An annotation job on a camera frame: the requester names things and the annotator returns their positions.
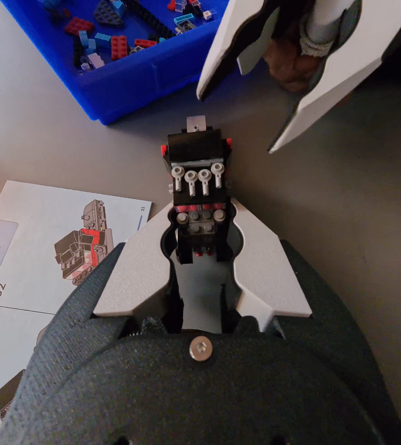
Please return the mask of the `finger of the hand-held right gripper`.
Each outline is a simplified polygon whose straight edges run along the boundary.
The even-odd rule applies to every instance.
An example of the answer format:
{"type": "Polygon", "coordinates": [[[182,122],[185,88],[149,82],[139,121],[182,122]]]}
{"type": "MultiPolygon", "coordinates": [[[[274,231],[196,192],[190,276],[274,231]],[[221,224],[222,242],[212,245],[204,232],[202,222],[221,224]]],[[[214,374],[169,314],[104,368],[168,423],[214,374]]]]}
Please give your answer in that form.
{"type": "Polygon", "coordinates": [[[343,44],[325,58],[313,88],[299,100],[269,153],[300,136],[381,65],[401,30],[401,0],[361,1],[356,25],[349,18],[355,18],[351,10],[342,19],[343,44]]]}
{"type": "Polygon", "coordinates": [[[197,86],[204,101],[237,63],[241,75],[253,70],[269,45],[279,17],[279,0],[231,0],[222,17],[197,86]]]}

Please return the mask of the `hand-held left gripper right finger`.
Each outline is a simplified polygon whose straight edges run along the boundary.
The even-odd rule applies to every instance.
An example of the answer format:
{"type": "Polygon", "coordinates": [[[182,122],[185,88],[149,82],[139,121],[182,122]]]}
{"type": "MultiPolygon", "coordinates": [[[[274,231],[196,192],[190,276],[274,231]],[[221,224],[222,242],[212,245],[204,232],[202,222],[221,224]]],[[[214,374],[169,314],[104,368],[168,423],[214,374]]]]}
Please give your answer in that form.
{"type": "Polygon", "coordinates": [[[279,237],[233,197],[227,244],[232,251],[225,283],[227,311],[254,317],[262,332],[275,316],[312,314],[279,237]]]}

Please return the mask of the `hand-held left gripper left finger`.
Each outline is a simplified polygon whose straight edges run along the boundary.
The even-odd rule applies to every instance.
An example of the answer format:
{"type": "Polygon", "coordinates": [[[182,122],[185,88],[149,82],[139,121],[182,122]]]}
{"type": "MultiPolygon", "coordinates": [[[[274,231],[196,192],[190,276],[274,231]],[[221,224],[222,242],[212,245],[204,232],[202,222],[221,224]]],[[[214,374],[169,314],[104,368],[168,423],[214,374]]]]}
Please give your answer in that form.
{"type": "Polygon", "coordinates": [[[184,304],[171,254],[176,249],[175,210],[169,203],[125,243],[95,306],[97,316],[131,316],[138,324],[161,319],[181,331],[184,304]]]}

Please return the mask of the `blue plastic bin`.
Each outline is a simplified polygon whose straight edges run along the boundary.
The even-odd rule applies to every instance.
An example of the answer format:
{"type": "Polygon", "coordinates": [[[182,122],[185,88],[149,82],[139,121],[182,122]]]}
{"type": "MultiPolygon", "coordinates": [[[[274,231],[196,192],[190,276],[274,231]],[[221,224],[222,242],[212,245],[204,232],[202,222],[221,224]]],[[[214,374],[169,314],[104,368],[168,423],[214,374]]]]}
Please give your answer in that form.
{"type": "Polygon", "coordinates": [[[169,9],[172,1],[122,1],[122,26],[105,25],[95,14],[101,6],[113,10],[110,1],[1,1],[31,42],[92,120],[106,125],[199,80],[207,53],[228,1],[199,1],[201,15],[190,22],[193,30],[176,35],[175,18],[183,15],[169,9]],[[125,36],[128,51],[136,40],[157,44],[136,54],[114,60],[111,49],[97,45],[104,66],[83,70],[86,52],[78,32],[66,31],[73,20],[93,25],[97,33],[125,36]]]}

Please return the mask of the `black red brick model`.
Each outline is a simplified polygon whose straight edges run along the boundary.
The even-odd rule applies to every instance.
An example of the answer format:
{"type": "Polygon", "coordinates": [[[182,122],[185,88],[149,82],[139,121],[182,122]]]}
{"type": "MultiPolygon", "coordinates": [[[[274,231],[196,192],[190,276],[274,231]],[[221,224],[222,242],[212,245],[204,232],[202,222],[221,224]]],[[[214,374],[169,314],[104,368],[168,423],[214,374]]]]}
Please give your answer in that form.
{"type": "Polygon", "coordinates": [[[228,245],[230,192],[227,169],[232,141],[220,129],[207,126],[204,116],[187,119],[187,128],[168,135],[161,147],[171,176],[175,227],[175,254],[180,264],[192,264],[193,256],[231,259],[228,245]]]}

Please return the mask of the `person's right hand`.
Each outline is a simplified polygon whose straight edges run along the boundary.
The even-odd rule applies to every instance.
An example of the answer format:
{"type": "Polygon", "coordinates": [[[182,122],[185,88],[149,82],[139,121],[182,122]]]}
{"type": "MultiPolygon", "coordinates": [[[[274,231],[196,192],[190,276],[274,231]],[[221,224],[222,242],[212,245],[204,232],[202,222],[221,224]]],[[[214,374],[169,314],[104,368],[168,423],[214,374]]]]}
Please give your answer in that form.
{"type": "Polygon", "coordinates": [[[271,77],[288,92],[309,89],[323,58],[301,54],[299,20],[281,35],[272,38],[263,55],[271,77]]]}

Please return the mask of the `instruction booklet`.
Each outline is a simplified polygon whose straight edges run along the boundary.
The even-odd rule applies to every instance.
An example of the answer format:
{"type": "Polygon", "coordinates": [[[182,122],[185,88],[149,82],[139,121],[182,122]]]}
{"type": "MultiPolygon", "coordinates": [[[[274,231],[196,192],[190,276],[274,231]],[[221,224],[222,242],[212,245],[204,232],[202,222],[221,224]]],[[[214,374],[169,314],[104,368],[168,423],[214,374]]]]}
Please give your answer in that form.
{"type": "Polygon", "coordinates": [[[151,202],[7,181],[0,194],[0,425],[37,341],[64,301],[151,202]]]}

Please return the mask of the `pile of loose bricks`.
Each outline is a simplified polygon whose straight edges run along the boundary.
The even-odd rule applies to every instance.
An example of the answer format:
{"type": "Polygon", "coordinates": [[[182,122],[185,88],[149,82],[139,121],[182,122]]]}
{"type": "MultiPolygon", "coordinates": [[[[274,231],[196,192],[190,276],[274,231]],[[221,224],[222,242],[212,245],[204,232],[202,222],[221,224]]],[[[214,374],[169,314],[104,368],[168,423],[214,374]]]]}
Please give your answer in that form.
{"type": "Polygon", "coordinates": [[[219,12],[213,1],[38,1],[53,26],[72,39],[72,62],[81,72],[95,70],[157,46],[202,25],[219,12]]]}

